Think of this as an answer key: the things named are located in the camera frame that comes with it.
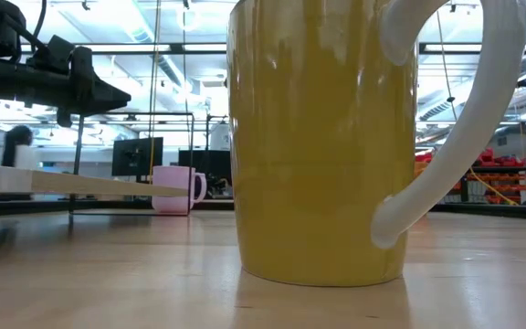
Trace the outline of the pink plastic mug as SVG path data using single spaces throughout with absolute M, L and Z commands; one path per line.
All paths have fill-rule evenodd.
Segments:
M 186 166 L 155 166 L 153 184 L 186 189 L 183 196 L 152 197 L 153 209 L 165 215 L 188 215 L 195 204 L 204 200 L 207 188 L 205 174 Z

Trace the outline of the black computer monitor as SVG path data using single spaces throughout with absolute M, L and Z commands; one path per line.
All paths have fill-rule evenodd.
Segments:
M 231 153 L 217 150 L 179 150 L 178 165 L 192 166 L 197 172 L 225 178 L 232 184 Z
M 112 149 L 111 174 L 134 176 L 137 183 L 152 174 L 163 162 L 163 137 L 115 141 Z

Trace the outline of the black metal table frame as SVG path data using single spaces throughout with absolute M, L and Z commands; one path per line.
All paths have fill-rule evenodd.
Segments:
M 24 215 L 69 210 L 152 210 L 146 201 L 100 201 L 78 199 L 74 205 L 69 200 L 57 201 L 0 201 L 0 216 Z M 525 218 L 526 206 L 489 205 L 475 203 L 437 204 L 430 212 L 480 215 L 503 218 Z

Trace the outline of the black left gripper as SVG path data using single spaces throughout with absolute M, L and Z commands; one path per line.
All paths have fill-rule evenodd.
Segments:
M 104 113 L 126 107 L 132 96 L 95 77 L 91 50 L 75 47 L 68 74 L 0 58 L 0 99 L 56 107 L 58 125 L 69 127 L 71 113 L 81 113 L 88 103 L 91 112 Z

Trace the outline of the person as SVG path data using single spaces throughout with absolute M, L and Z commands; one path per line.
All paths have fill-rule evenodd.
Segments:
M 36 150 L 32 147 L 33 133 L 25 125 L 18 125 L 5 133 L 0 165 L 18 169 L 36 170 Z

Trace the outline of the rack with red bins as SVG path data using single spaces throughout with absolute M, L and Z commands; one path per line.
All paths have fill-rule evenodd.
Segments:
M 526 162 L 484 150 L 439 204 L 517 206 L 526 201 Z

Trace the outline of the yellow mug with white handle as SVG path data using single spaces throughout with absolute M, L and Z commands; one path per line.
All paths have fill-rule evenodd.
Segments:
M 229 16 L 232 186 L 243 268 L 309 286 L 402 274 L 407 230 L 473 165 L 509 106 L 525 0 L 479 0 L 473 86 L 415 171 L 420 30 L 448 0 L 238 0 Z

